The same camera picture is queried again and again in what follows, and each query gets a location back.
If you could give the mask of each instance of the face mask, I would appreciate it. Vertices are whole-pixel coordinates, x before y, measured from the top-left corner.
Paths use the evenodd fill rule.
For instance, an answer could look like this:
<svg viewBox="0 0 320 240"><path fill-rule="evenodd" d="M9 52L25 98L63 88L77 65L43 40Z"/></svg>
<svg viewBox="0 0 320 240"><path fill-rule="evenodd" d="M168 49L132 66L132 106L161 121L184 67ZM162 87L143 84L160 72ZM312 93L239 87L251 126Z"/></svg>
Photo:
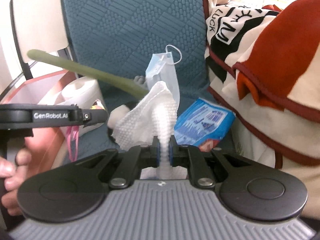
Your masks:
<svg viewBox="0 0 320 240"><path fill-rule="evenodd" d="M168 47L173 47L179 52L180 60L178 62L173 61L172 52L168 52ZM158 81L164 81L177 106L179 106L180 103L180 91L174 65L181 60L181 51L173 45L167 45L165 47L165 53L152 55L148 68L146 69L146 83L149 91Z"/></svg>

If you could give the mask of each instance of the tissue package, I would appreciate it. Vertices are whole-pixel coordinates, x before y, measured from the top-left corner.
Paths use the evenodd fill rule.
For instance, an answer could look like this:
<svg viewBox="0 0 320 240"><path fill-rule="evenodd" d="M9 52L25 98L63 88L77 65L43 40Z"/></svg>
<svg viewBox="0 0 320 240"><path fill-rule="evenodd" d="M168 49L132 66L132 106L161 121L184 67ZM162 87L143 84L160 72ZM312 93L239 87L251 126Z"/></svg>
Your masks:
<svg viewBox="0 0 320 240"><path fill-rule="evenodd" d="M199 98L178 117L174 136L178 144L209 152L227 134L234 119L232 111Z"/></svg>

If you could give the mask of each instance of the green handle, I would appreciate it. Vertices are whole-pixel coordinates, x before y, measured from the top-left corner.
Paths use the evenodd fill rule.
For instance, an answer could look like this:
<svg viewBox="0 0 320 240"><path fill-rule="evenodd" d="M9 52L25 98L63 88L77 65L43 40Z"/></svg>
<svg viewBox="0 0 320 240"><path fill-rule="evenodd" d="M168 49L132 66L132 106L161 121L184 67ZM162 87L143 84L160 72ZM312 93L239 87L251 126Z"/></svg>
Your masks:
<svg viewBox="0 0 320 240"><path fill-rule="evenodd" d="M134 83L132 79L115 76L62 57L56 57L42 50L31 49L28 51L27 55L32 60L44 62L83 76L101 80L133 95L137 99L144 98L148 93L147 90Z"/></svg>

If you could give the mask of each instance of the metal screw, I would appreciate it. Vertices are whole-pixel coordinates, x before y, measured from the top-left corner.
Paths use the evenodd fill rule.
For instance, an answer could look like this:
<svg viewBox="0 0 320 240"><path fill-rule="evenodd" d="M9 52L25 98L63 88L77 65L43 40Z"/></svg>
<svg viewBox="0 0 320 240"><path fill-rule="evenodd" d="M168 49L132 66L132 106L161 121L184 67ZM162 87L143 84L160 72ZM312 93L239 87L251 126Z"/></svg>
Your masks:
<svg viewBox="0 0 320 240"><path fill-rule="evenodd" d="M158 186L161 186L161 187L162 187L162 186L164 186L164 185L166 185L166 184L167 184L167 183L166 183L165 181L161 181L161 182L158 183Z"/></svg>
<svg viewBox="0 0 320 240"><path fill-rule="evenodd" d="M213 180L209 178L201 178L198 180L198 184L203 187L209 187L213 184Z"/></svg>
<svg viewBox="0 0 320 240"><path fill-rule="evenodd" d="M127 181L123 178L114 178L111 180L111 185L115 187L121 187L124 186L127 183Z"/></svg>

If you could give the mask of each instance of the pink string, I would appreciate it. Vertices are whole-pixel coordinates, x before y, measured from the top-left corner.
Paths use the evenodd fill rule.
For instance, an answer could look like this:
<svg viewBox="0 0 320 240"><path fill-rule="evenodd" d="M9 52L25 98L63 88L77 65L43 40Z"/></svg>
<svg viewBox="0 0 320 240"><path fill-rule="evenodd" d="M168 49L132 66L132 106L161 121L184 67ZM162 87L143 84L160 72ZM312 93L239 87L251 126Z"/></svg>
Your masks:
<svg viewBox="0 0 320 240"><path fill-rule="evenodd" d="M71 150L71 135L72 140L76 140L76 151L75 156L72 156ZM79 142L79 126L68 126L67 128L67 144L68 144L68 151L69 151L69 159L71 162L75 162L78 158L78 142Z"/></svg>

